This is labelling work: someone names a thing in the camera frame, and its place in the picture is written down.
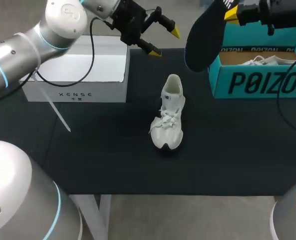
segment teal shoebox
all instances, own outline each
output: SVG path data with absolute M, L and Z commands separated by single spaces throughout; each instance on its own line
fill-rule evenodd
M 268 28 L 260 22 L 227 24 L 223 47 L 209 67 L 212 94 L 218 99 L 276 98 L 289 65 L 240 65 L 256 56 L 296 60 L 296 28 Z M 296 66 L 283 81 L 281 98 L 296 98 Z

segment white shoebox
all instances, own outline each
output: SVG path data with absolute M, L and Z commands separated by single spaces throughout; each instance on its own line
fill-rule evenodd
M 127 96 L 130 53 L 119 36 L 94 36 L 95 59 L 90 74 L 70 87 L 56 87 L 45 83 L 38 75 L 38 83 L 30 79 L 23 91 L 29 102 L 47 102 L 41 86 L 53 102 L 125 103 Z M 70 84 L 81 79 L 92 60 L 90 36 L 81 36 L 64 55 L 43 63 L 40 74 L 56 84 Z

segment shoebox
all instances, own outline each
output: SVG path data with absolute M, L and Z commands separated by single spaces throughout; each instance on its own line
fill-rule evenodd
M 94 36 L 95 59 L 90 74 L 70 87 L 56 87 L 45 83 L 36 75 L 37 83 L 30 79 L 23 91 L 29 102 L 46 102 L 40 87 L 53 102 L 125 103 L 130 52 L 118 36 Z M 89 70 L 92 60 L 90 36 L 81 36 L 64 55 L 43 63 L 40 74 L 56 84 L 70 84 L 81 79 Z
M 223 47 L 209 67 L 212 94 L 218 99 L 276 98 L 290 65 L 240 65 L 256 56 L 296 60 L 296 28 L 276 29 L 260 22 L 227 24 Z M 296 66 L 283 82 L 281 98 L 296 98 Z

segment gray floor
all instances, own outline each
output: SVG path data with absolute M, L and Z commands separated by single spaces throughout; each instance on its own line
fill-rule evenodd
M 109 240 L 272 240 L 273 197 L 115 195 Z
M 147 9 L 161 6 L 181 30 L 182 39 L 177 40 L 155 24 L 144 39 L 159 48 L 183 48 L 192 24 L 204 11 L 199 0 L 137 2 Z M 34 26 L 45 3 L 0 0 L 0 40 Z M 101 23 L 96 23 L 94 32 L 118 35 Z M 273 197 L 116 195 L 109 236 L 110 240 L 271 240 L 269 215 L 273 205 Z

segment shoe tongue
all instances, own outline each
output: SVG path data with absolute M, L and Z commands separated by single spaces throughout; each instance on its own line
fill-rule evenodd
M 180 107 L 180 95 L 162 91 L 162 106 L 165 110 L 176 112 Z

